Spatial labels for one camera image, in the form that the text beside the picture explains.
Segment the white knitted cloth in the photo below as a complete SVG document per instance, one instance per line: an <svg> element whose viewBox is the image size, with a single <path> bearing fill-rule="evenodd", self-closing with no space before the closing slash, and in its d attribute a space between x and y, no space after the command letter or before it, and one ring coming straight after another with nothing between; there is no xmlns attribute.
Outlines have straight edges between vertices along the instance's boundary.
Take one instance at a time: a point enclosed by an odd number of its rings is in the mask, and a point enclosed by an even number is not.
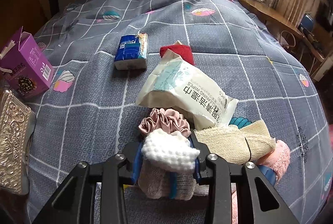
<svg viewBox="0 0 333 224"><path fill-rule="evenodd" d="M151 164L177 173L194 173L200 150L179 131L172 133L156 129L145 138L141 152Z"/></svg>

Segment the beige mesh cloth roll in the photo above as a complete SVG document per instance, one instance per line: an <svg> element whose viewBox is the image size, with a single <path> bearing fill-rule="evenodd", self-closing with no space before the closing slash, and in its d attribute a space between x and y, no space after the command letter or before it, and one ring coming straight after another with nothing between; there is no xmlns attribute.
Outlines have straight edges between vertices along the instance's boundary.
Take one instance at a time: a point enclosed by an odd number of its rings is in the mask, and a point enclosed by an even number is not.
<svg viewBox="0 0 333 224"><path fill-rule="evenodd" d="M233 164L255 161L275 149L275 138L270 136L263 120L238 128L236 125L194 131L198 142L206 144L210 153Z"/></svg>

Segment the white cleaning wipes pack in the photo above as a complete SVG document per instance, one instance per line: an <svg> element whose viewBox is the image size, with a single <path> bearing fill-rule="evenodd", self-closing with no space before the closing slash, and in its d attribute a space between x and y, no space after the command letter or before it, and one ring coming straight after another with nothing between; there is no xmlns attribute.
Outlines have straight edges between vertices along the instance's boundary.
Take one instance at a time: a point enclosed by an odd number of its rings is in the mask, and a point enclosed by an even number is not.
<svg viewBox="0 0 333 224"><path fill-rule="evenodd" d="M178 110L202 130L229 125L238 102L203 71L168 49L146 79L135 104Z"/></svg>

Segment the red sock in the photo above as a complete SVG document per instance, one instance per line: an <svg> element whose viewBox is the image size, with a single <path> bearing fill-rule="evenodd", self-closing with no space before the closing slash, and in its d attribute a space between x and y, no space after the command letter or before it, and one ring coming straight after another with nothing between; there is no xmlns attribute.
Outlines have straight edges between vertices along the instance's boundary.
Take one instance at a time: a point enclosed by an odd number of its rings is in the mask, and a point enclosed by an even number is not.
<svg viewBox="0 0 333 224"><path fill-rule="evenodd" d="M193 57L193 52L190 46L188 45L183 45L179 40L176 41L172 45L166 45L160 48L159 54L160 57L163 57L163 55L166 53L167 50L171 50L172 52L178 54L181 56L181 58L188 62L191 65L195 65L194 62L194 57Z"/></svg>

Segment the blue tissue pack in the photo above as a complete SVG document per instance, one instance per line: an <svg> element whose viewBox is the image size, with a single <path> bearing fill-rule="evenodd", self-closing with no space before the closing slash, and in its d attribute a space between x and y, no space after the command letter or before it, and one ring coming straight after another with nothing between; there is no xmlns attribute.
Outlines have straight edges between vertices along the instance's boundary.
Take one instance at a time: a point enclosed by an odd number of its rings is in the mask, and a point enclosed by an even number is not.
<svg viewBox="0 0 333 224"><path fill-rule="evenodd" d="M132 34L121 37L115 55L117 70L139 70L147 68L148 35Z"/></svg>

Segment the pink grey folded cloth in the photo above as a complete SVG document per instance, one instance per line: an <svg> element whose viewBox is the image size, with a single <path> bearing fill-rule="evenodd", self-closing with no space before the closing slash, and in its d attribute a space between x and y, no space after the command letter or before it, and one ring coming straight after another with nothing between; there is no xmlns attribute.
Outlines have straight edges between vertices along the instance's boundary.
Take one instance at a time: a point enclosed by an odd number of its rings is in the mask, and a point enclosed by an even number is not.
<svg viewBox="0 0 333 224"><path fill-rule="evenodd" d="M144 159L138 186L150 199L190 200L193 195L207 196L209 187L197 184L192 174L168 172Z"/></svg>

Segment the pink satin scrunchie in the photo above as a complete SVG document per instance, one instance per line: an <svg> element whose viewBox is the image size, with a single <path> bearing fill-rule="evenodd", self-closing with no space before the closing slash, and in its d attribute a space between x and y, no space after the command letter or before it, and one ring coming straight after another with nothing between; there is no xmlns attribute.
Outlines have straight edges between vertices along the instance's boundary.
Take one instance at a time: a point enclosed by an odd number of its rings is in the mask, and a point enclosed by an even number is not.
<svg viewBox="0 0 333 224"><path fill-rule="evenodd" d="M142 119L138 128L144 136L156 129L162 129L167 134L179 131L186 138L191 134L189 122L174 109L153 108L150 115Z"/></svg>

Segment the pink towel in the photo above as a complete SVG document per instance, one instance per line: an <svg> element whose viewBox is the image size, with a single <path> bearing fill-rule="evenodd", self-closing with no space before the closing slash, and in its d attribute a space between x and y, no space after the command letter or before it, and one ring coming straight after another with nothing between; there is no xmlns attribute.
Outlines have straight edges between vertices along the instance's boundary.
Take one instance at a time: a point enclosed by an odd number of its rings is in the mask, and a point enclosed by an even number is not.
<svg viewBox="0 0 333 224"><path fill-rule="evenodd" d="M256 161L259 170L273 186L281 180L289 164L290 149L282 140L277 140L275 149Z"/></svg>

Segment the gold ornate tissue box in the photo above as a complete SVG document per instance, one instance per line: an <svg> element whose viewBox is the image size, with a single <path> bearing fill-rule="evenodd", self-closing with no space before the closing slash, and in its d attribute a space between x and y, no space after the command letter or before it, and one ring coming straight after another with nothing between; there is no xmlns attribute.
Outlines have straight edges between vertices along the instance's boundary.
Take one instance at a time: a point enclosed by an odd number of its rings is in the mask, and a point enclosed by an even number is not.
<svg viewBox="0 0 333 224"><path fill-rule="evenodd" d="M17 195L29 192L26 155L36 117L9 89L1 89L1 188Z"/></svg>

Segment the purple cardboard box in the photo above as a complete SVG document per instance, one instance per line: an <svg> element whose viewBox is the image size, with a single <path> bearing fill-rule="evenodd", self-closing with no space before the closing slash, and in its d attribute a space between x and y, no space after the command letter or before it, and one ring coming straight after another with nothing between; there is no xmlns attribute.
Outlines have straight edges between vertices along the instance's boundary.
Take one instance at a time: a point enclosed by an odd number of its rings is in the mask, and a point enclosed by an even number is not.
<svg viewBox="0 0 333 224"><path fill-rule="evenodd" d="M50 88L54 68L32 34L20 27L1 51L1 73L12 89L29 99Z"/></svg>

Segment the wooden side desk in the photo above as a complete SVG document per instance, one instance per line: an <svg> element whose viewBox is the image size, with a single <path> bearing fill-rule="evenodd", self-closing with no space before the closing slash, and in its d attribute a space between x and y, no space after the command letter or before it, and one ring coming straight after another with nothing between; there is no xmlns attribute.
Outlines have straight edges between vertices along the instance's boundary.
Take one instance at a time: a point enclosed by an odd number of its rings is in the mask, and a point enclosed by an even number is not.
<svg viewBox="0 0 333 224"><path fill-rule="evenodd" d="M289 22L286 18L280 15L273 8L266 6L263 3L260 3L255 0L238 0L242 6L244 6L247 10L254 13L258 16L259 20L263 23L269 21L275 26L277 26L282 31L288 31L293 36L302 40L305 45L310 49L314 57L322 63L324 61L324 57L312 46L312 44L307 40L304 34L298 30L298 28Z"/></svg>

